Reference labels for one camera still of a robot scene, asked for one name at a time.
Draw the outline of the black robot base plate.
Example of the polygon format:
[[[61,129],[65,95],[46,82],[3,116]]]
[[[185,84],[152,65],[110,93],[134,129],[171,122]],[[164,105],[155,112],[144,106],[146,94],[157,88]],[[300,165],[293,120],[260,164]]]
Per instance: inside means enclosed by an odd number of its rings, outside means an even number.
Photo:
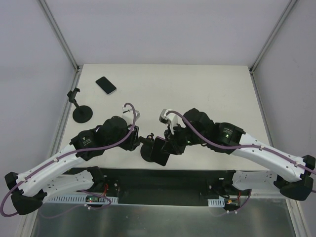
[[[154,170],[102,168],[104,182],[93,188],[120,204],[207,206],[220,196],[247,196],[232,186],[235,173],[212,170]]]

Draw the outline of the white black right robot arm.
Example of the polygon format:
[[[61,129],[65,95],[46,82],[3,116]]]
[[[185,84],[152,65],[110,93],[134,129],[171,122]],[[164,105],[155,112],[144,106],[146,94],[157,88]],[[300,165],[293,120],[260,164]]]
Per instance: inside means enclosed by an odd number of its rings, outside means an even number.
[[[316,173],[316,159],[313,156],[282,152],[231,123],[213,122],[195,108],[183,115],[164,109],[159,121],[167,125],[161,149],[168,154],[181,155],[187,146],[201,145],[266,168],[264,171],[237,170],[232,178],[222,182],[222,189],[228,195],[238,190],[278,190],[287,198],[304,201],[314,192],[311,176]]]

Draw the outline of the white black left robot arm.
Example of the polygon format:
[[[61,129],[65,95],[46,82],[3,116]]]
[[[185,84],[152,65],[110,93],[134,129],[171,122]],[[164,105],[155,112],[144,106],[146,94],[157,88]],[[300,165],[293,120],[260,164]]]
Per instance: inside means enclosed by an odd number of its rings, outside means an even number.
[[[67,192],[101,191],[105,177],[96,166],[75,175],[63,177],[62,174],[101,156],[111,148],[121,147],[133,151],[138,138],[136,120],[114,116],[102,125],[80,132],[61,151],[30,170],[6,174],[5,182],[9,192],[0,204],[1,215],[11,217],[30,214],[51,198]]]

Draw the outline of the black smartphone purple edge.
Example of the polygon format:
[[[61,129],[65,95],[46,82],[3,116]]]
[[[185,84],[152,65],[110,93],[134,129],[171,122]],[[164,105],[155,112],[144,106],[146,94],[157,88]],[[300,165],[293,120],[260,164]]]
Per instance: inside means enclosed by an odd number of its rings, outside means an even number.
[[[161,166],[166,166],[167,161],[170,156],[169,153],[165,153],[163,151],[164,144],[165,144],[164,139],[162,139],[161,137],[156,137],[153,142],[151,153],[150,153],[150,161],[157,163]]]

